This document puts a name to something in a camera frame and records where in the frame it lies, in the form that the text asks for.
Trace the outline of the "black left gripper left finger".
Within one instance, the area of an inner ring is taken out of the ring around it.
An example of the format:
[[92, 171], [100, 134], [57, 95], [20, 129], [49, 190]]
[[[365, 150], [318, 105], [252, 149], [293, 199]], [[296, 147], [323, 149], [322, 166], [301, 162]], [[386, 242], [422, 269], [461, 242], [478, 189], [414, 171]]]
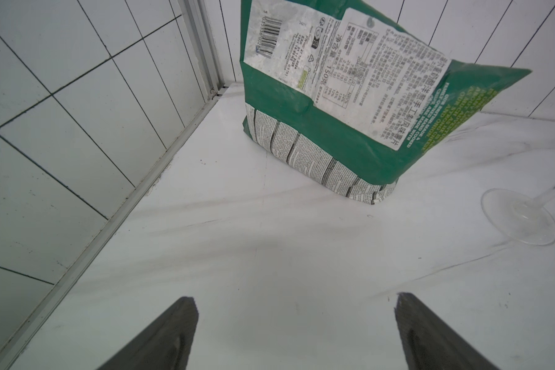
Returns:
[[195, 300], [181, 297], [100, 368], [185, 369], [198, 319]]

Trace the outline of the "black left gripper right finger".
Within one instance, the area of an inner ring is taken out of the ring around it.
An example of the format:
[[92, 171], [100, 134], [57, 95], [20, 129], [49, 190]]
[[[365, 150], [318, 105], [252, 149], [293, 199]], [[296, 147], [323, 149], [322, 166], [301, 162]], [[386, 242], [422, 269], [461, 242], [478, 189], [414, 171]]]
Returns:
[[409, 369], [496, 369], [414, 294], [398, 294], [396, 323]]

